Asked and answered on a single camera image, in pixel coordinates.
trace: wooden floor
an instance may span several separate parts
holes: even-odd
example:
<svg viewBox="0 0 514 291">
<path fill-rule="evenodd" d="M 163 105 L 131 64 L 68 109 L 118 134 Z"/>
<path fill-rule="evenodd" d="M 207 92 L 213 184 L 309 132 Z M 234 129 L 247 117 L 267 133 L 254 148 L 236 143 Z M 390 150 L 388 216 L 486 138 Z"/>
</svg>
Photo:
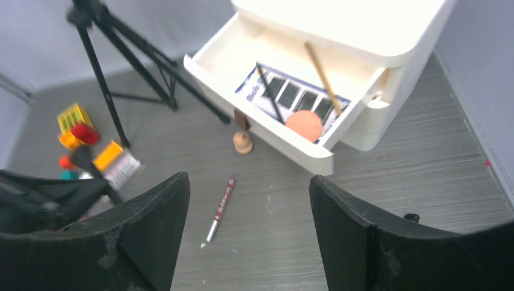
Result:
<svg viewBox="0 0 514 291">
<path fill-rule="evenodd" d="M 111 89 L 152 92 L 134 73 L 108 79 Z M 255 140 L 251 155 L 233 149 L 235 125 L 223 125 L 181 90 L 180 111 L 116 100 L 133 153 L 143 162 L 122 189 L 132 198 L 184 170 L 191 200 L 173 290 L 327 290 L 310 210 L 311 174 Z M 106 145 L 118 139 L 94 80 L 41 92 L 29 114 L 10 169 L 59 178 L 56 116 L 74 102 L 90 114 Z M 506 222 L 512 209 L 484 165 L 437 61 L 431 58 L 405 106 L 378 146 L 334 148 L 329 176 L 350 193 L 396 215 L 468 233 Z M 215 242 L 203 249 L 228 177 L 238 182 Z M 99 202 L 94 213 L 108 208 Z"/>
</svg>

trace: white wall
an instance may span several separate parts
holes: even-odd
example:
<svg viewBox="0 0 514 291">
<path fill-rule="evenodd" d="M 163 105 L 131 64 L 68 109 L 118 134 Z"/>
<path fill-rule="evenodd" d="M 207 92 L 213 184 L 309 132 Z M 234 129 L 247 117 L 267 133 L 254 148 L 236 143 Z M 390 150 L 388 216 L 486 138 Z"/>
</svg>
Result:
<svg viewBox="0 0 514 291">
<path fill-rule="evenodd" d="M 171 58 L 199 49 L 233 14 L 230 0 L 107 0 L 110 11 Z M 0 0 L 0 65 L 35 90 L 93 76 L 71 0 Z M 90 34 L 104 73 L 129 67 L 97 28 Z"/>
<path fill-rule="evenodd" d="M 514 1 L 460 0 L 436 47 L 514 206 Z"/>
<path fill-rule="evenodd" d="M 0 169 L 7 167 L 27 113 L 24 101 L 0 88 Z"/>
</svg>

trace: black stick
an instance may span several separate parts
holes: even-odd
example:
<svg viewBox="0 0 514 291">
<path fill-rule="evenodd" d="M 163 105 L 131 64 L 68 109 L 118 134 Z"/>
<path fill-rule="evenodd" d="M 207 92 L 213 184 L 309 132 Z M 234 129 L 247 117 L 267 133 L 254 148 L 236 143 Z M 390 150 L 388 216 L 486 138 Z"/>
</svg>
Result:
<svg viewBox="0 0 514 291">
<path fill-rule="evenodd" d="M 262 71 L 262 67 L 259 64 L 259 62 L 257 62 L 257 71 L 259 72 L 262 82 L 264 83 L 264 89 L 265 89 L 266 95 L 268 95 L 268 97 L 272 100 L 273 108 L 275 109 L 275 113 L 277 115 L 278 121 L 280 121 L 282 124 L 284 124 L 284 118 L 282 118 L 282 115 L 280 114 L 278 106 L 276 105 L 276 101 L 275 101 L 276 96 L 275 96 L 275 94 L 272 94 L 270 92 L 270 85 L 268 84 L 268 80 L 266 80 L 266 78 L 264 77 L 264 72 Z"/>
</svg>

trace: tripod brace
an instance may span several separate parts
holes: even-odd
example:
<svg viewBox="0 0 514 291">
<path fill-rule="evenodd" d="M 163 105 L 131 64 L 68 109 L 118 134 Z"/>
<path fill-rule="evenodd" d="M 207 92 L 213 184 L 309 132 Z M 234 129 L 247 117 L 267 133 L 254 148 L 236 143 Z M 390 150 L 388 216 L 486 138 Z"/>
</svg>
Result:
<svg viewBox="0 0 514 291">
<path fill-rule="evenodd" d="M 180 74 L 176 71 L 177 63 L 172 61 L 165 54 L 156 49 L 153 45 L 147 42 L 144 38 L 139 36 L 130 27 L 126 26 L 122 21 L 113 16 L 107 7 L 99 0 L 72 0 L 73 7 L 67 13 L 66 19 L 69 23 L 73 24 L 79 33 L 82 44 L 93 67 L 96 79 L 104 95 L 105 103 L 112 120 L 119 135 L 123 147 L 129 148 L 130 143 L 125 136 L 123 126 L 119 120 L 116 107 L 112 100 L 113 97 L 132 99 L 137 101 L 155 102 L 166 104 L 171 110 L 178 109 L 178 104 L 175 99 L 176 82 L 179 82 L 187 91 L 196 97 L 201 103 L 209 108 L 224 124 L 230 123 L 230 118 L 210 103 L 200 92 L 197 91 L 191 84 L 189 84 Z M 93 44 L 87 33 L 87 29 L 93 26 L 93 23 L 102 31 L 107 39 L 119 50 L 119 52 L 128 60 L 130 65 L 141 75 L 141 77 L 148 83 L 148 85 L 157 93 L 160 99 L 148 99 L 140 96 L 129 95 L 125 93 L 111 92 L 108 88 L 107 81 L 105 80 L 102 68 L 96 57 Z M 152 76 L 152 74 L 141 64 L 137 57 L 130 51 L 124 41 L 118 34 L 125 37 L 126 40 L 131 42 L 135 47 L 147 55 L 157 66 L 161 76 L 166 81 L 163 74 L 165 71 L 170 75 L 169 82 L 166 83 L 168 92 L 162 88 L 159 82 Z"/>
</svg>

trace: white drawer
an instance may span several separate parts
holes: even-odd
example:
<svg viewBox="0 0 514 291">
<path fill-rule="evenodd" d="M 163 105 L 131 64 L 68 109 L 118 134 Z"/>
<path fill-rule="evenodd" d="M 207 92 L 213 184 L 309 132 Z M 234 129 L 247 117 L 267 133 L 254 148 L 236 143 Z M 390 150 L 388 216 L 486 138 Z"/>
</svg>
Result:
<svg viewBox="0 0 514 291">
<path fill-rule="evenodd" d="M 385 68 L 314 44 L 334 92 L 351 100 L 317 144 L 235 94 L 257 61 L 322 87 L 304 49 L 304 41 L 236 14 L 193 58 L 184 58 L 184 67 L 212 103 L 232 117 L 234 109 L 243 112 L 255 135 L 308 171 L 331 175 L 333 153 L 330 149 L 375 95 Z"/>
</svg>

